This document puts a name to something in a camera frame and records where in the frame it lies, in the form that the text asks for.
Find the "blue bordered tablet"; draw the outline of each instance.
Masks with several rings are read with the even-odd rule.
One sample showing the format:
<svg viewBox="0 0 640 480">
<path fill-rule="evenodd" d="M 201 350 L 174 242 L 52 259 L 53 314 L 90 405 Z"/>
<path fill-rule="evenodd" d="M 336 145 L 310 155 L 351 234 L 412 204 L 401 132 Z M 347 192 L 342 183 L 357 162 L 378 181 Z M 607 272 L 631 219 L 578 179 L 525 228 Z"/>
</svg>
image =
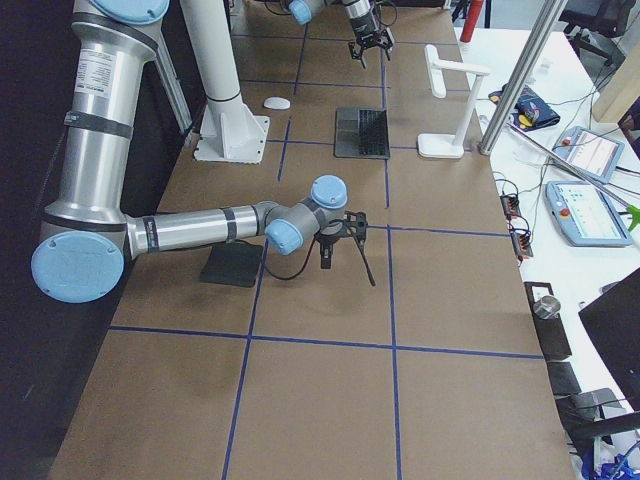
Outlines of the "blue bordered tablet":
<svg viewBox="0 0 640 480">
<path fill-rule="evenodd" d="M 623 149 L 622 142 L 583 127 L 573 127 L 560 136 L 553 151 L 591 178 L 609 183 Z"/>
<path fill-rule="evenodd" d="M 571 245 L 625 247 L 633 240 L 611 200 L 586 182 L 549 182 L 551 213 Z"/>
</svg>

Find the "white desk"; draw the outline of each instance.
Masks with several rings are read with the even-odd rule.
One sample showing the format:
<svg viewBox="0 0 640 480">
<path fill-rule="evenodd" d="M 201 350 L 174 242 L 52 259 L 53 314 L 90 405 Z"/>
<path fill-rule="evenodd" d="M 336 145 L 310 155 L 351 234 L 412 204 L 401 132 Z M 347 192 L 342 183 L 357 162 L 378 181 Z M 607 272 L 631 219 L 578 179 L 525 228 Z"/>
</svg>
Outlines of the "white desk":
<svg viewBox="0 0 640 480">
<path fill-rule="evenodd" d="M 494 105 L 485 100 L 487 94 L 500 90 L 508 81 L 528 35 L 528 31 L 522 30 L 478 29 L 470 43 L 461 44 L 466 62 L 486 65 L 492 69 L 492 74 L 485 80 L 479 95 L 482 100 L 477 102 L 478 115 L 490 118 L 495 111 Z M 561 32 L 552 33 L 532 72 L 532 78 L 533 83 L 530 81 L 528 84 L 550 104 L 584 97 L 593 88 L 591 79 Z M 529 133 L 547 148 L 551 148 L 561 133 L 572 125 L 586 126 L 598 133 L 609 132 L 616 127 L 615 124 L 600 124 L 595 121 L 589 125 L 589 99 L 584 103 L 573 102 L 553 108 L 562 118 L 560 123 Z M 640 163 L 622 133 L 618 130 L 610 136 L 626 144 L 619 165 L 638 170 Z M 493 169 L 503 173 L 520 190 L 527 190 L 539 183 L 540 168 L 544 160 L 543 154 L 519 139 L 515 133 L 507 131 L 500 136 L 491 154 Z M 575 178 L 557 168 L 549 168 L 544 181 L 570 179 Z M 640 190 L 640 178 L 619 171 L 614 173 L 611 182 L 635 191 Z M 505 192 L 511 192 L 510 188 L 506 185 Z M 638 197 L 634 198 L 615 188 L 612 190 L 635 205 L 640 203 Z M 536 190 L 520 197 L 522 214 L 532 226 L 536 217 L 537 193 Z M 557 229 L 555 220 L 545 205 L 544 192 L 541 195 L 532 245 L 534 258 L 523 262 L 520 274 L 523 281 L 551 283 L 556 297 L 562 303 L 561 316 L 573 352 L 569 361 L 583 391 L 609 387 L 622 398 L 622 393 L 591 344 L 578 311 L 599 296 L 600 287 L 621 280 L 640 267 L 640 228 L 634 230 L 632 236 L 634 245 L 625 248 L 572 247 Z"/>
</svg>

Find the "white stand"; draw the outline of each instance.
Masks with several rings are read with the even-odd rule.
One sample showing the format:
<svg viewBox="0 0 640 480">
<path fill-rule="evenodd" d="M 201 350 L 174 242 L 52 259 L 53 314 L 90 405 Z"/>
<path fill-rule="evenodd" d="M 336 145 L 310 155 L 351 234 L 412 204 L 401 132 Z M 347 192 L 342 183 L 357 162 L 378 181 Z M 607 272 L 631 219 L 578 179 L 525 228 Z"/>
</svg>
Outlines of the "white stand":
<svg viewBox="0 0 640 480">
<path fill-rule="evenodd" d="M 471 121 L 471 114 L 473 113 L 476 97 L 480 91 L 480 85 L 482 85 L 482 79 L 489 75 L 491 70 L 482 65 L 440 60 L 435 45 L 426 45 L 424 47 L 424 56 L 427 60 L 427 71 L 429 72 L 429 80 L 431 81 L 431 90 L 433 91 L 433 96 L 436 98 L 445 98 L 447 96 L 447 88 L 444 84 L 442 70 L 457 70 L 475 75 L 469 100 L 467 101 L 464 115 L 460 120 L 456 134 L 421 133 L 418 135 L 418 153 L 423 157 L 460 158 L 464 155 L 462 142 L 467 134 L 467 128 Z"/>
<path fill-rule="evenodd" d="M 182 12 L 198 63 L 207 108 L 196 160 L 259 163 L 269 117 L 243 103 L 222 0 L 182 0 Z"/>
</svg>

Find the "green object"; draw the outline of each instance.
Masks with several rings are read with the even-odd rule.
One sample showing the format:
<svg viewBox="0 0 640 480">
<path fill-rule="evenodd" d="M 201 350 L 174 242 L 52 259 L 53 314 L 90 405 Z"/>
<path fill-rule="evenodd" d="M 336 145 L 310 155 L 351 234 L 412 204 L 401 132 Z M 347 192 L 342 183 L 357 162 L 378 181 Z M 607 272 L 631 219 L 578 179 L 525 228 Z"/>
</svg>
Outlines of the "green object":
<svg viewBox="0 0 640 480">
<path fill-rule="evenodd" d="M 640 223 L 640 208 L 627 205 L 627 212 L 631 214 L 631 225 L 629 226 L 629 231 L 631 231 Z"/>
</svg>

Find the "white bracket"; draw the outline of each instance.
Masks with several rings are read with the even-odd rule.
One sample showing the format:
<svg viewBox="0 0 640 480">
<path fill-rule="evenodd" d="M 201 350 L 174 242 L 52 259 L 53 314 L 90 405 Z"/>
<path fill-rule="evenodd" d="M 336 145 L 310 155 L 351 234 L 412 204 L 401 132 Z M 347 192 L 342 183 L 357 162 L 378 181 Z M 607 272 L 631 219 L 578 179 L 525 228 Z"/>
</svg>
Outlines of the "white bracket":
<svg viewBox="0 0 640 480">
<path fill-rule="evenodd" d="M 418 153 L 423 157 L 460 158 L 464 155 L 462 142 L 467 134 L 467 128 L 469 128 L 471 114 L 480 91 L 480 85 L 482 85 L 482 79 L 489 75 L 491 70 L 482 65 L 441 60 L 438 57 L 438 50 L 435 45 L 426 45 L 424 47 L 424 56 L 427 61 L 431 90 L 436 98 L 445 98 L 447 96 L 447 87 L 444 84 L 442 70 L 455 70 L 475 75 L 469 100 L 467 100 L 464 115 L 460 120 L 456 134 L 421 133 L 418 135 Z"/>
</svg>

